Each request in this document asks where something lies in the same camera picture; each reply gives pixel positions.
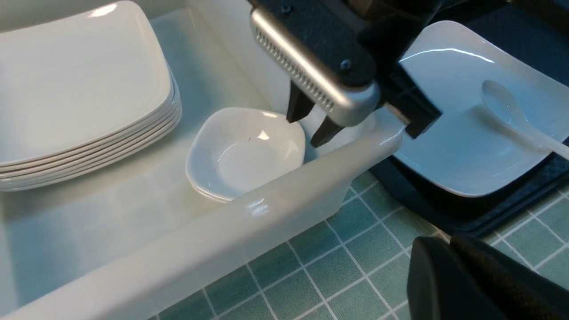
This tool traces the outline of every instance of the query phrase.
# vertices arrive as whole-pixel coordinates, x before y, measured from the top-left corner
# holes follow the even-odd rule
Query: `white spoon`
[[[505,86],[485,80],[480,94],[483,105],[503,126],[569,160],[569,147],[533,127],[519,107],[516,97]]]

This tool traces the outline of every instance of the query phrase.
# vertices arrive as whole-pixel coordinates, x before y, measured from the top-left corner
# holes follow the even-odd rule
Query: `white square plate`
[[[558,141],[569,136],[569,88],[456,22],[426,27],[401,64],[443,115],[417,139],[405,137],[395,157],[449,192],[490,194],[550,154],[484,116],[486,79],[510,89],[536,128]]]

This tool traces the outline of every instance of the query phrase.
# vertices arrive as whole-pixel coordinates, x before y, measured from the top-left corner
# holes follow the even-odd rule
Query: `bowl rim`
[[[205,121],[204,124],[202,124],[200,130],[198,130],[198,132],[196,133],[195,138],[192,141],[192,145],[189,148],[189,152],[186,156],[185,159],[185,165],[184,165],[184,171],[185,171],[185,175],[186,178],[189,180],[190,185],[192,186],[192,188],[197,191],[199,194],[202,194],[203,196],[206,196],[207,198],[210,198],[216,202],[220,202],[220,203],[227,203],[235,198],[233,197],[228,197],[228,196],[223,196],[220,195],[216,192],[213,192],[212,190],[209,190],[207,188],[204,188],[201,184],[197,183],[197,181],[193,178],[193,176],[191,175],[191,173],[189,172],[190,168],[192,167],[191,163],[191,158],[192,158],[192,154],[194,152],[195,146],[197,144],[197,142],[200,140],[199,137],[201,136],[203,130],[208,126],[208,124],[210,124],[212,121],[215,120],[216,117],[218,117],[220,114],[226,113],[226,112],[231,112],[231,111],[235,111],[235,110],[241,110],[244,112],[248,112],[250,114],[256,113],[269,113],[272,114],[274,116],[276,116],[275,118],[284,118],[286,120],[286,116],[284,114],[281,113],[277,113],[277,112],[272,112],[272,111],[268,111],[268,110],[263,110],[263,109],[255,109],[255,108],[244,108],[244,107],[238,107],[238,106],[231,106],[231,107],[227,107],[227,108],[223,108],[221,110],[218,110],[216,112],[214,112],[211,116],[209,116]],[[295,163],[295,168],[293,170],[296,170],[298,168],[300,168],[303,164],[304,164],[304,157],[306,156],[306,135],[304,133],[304,130],[302,128],[302,126],[300,125],[300,123],[297,122],[293,122],[293,123],[289,123],[290,125],[294,126],[293,128],[291,128],[291,130],[294,131],[298,131],[300,130],[300,136],[302,136],[303,138],[301,140],[299,140],[299,142],[302,144],[301,145],[301,151],[300,151],[300,157],[299,157],[299,163]]]

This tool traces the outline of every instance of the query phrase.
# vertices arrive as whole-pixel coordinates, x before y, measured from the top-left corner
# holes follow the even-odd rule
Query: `white bowl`
[[[226,108],[197,133],[185,174],[197,192],[225,203],[300,167],[305,148],[302,127],[284,115]]]

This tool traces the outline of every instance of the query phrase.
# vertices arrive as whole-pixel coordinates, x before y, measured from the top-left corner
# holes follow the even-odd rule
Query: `robotic arm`
[[[255,41],[291,79],[288,121],[327,114],[314,147],[382,106],[413,138],[441,116],[399,60],[443,0],[248,1]]]

